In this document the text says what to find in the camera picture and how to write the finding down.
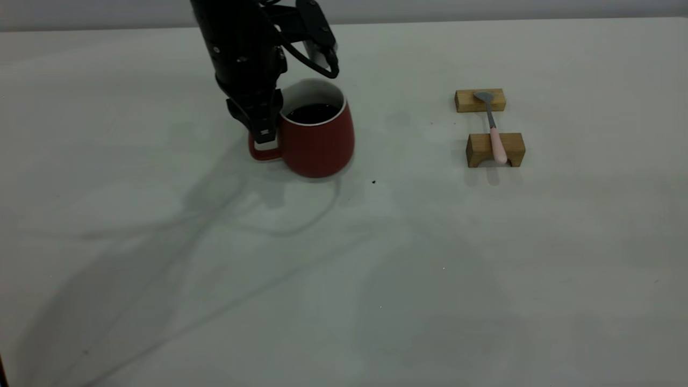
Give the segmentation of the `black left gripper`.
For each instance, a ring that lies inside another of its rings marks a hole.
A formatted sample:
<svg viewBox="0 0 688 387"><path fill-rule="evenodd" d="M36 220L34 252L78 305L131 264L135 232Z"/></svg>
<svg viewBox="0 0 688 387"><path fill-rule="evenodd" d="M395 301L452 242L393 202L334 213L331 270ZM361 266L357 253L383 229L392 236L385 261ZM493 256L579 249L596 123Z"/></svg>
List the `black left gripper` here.
<svg viewBox="0 0 688 387"><path fill-rule="evenodd" d="M277 79L285 60L275 30L257 1L192 1L192 12L231 116L258 144L272 142L284 104ZM256 98L250 115L233 99Z"/></svg>

